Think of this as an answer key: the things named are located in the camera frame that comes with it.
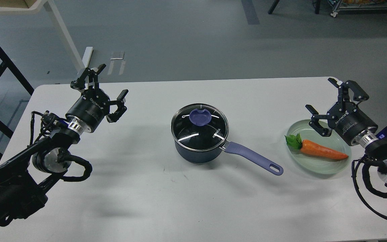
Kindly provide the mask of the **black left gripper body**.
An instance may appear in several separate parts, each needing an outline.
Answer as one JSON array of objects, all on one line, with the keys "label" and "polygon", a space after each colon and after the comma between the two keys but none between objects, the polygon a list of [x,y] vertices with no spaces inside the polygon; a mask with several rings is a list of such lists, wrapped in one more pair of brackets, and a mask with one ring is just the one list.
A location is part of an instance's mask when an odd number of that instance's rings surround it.
[{"label": "black left gripper body", "polygon": [[93,133],[103,118],[110,113],[110,98],[102,89],[86,89],[66,113],[66,118],[77,118],[85,125],[85,132]]}]

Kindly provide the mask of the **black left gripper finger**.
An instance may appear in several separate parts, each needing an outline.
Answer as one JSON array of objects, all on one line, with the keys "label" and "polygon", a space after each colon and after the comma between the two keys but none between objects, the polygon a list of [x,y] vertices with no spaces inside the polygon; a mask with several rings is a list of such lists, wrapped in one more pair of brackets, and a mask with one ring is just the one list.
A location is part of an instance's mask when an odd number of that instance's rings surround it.
[{"label": "black left gripper finger", "polygon": [[100,89],[98,75],[106,68],[106,64],[101,64],[97,68],[85,67],[80,69],[77,76],[71,81],[70,87],[80,92],[80,96],[86,95],[86,92],[92,92],[93,95],[103,97],[105,93]]},{"label": "black left gripper finger", "polygon": [[106,119],[108,123],[115,123],[117,122],[121,116],[126,112],[127,107],[125,106],[125,97],[128,94],[129,90],[128,89],[123,89],[118,95],[116,100],[109,100],[106,106],[112,106],[116,105],[117,110],[113,113],[109,113],[106,115]]}]

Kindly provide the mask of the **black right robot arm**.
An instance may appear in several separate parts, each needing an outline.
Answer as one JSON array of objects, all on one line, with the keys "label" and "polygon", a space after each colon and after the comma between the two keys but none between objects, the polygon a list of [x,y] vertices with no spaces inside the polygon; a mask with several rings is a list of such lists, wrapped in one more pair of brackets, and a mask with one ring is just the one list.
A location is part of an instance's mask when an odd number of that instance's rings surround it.
[{"label": "black right robot arm", "polygon": [[350,147],[360,145],[364,156],[352,161],[351,172],[356,194],[373,213],[387,220],[387,216],[373,209],[362,196],[357,183],[357,172],[362,164],[361,177],[366,189],[375,196],[387,199],[387,126],[380,132],[378,125],[359,107],[369,96],[355,81],[341,82],[335,78],[328,81],[338,89],[337,101],[321,115],[306,105],[312,114],[310,127],[319,135],[329,137],[335,131]]}]

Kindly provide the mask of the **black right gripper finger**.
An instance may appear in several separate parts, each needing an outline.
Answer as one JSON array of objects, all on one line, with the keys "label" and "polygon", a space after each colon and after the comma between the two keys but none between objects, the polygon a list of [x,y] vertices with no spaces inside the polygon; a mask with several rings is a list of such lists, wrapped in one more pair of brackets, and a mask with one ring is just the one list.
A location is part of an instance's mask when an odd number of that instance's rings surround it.
[{"label": "black right gripper finger", "polygon": [[341,82],[335,78],[328,78],[328,81],[338,89],[337,102],[335,103],[338,109],[355,109],[361,102],[370,98],[356,81]]},{"label": "black right gripper finger", "polygon": [[309,122],[310,127],[312,127],[322,137],[329,137],[332,133],[332,130],[329,128],[324,128],[319,123],[319,120],[334,120],[335,115],[332,115],[332,114],[320,115],[312,105],[305,105],[305,107],[312,114]]}]

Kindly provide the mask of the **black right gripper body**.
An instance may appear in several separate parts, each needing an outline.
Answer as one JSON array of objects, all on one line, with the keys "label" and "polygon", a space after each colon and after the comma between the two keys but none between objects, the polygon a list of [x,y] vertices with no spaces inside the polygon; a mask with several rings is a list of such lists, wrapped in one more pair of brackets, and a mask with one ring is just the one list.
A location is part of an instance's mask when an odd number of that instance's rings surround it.
[{"label": "black right gripper body", "polygon": [[360,133],[370,130],[374,133],[378,125],[360,110],[354,102],[335,103],[327,112],[332,119],[328,126],[345,141],[349,146],[357,144],[355,137]]}]

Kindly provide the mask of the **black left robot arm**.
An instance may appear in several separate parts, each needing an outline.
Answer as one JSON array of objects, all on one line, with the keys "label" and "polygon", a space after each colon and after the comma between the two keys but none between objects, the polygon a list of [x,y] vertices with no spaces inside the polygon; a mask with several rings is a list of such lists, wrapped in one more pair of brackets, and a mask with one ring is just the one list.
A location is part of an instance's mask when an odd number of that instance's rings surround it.
[{"label": "black left robot arm", "polygon": [[111,100],[99,87],[98,75],[105,69],[81,69],[70,86],[80,92],[80,98],[64,118],[46,111],[31,112],[31,131],[34,117],[41,117],[40,133],[31,134],[29,146],[0,164],[0,226],[14,219],[26,219],[43,208],[46,193],[60,180],[82,182],[90,177],[89,161],[69,152],[69,147],[80,141],[83,133],[93,133],[107,119],[117,122],[127,110],[124,89],[116,100]]}]

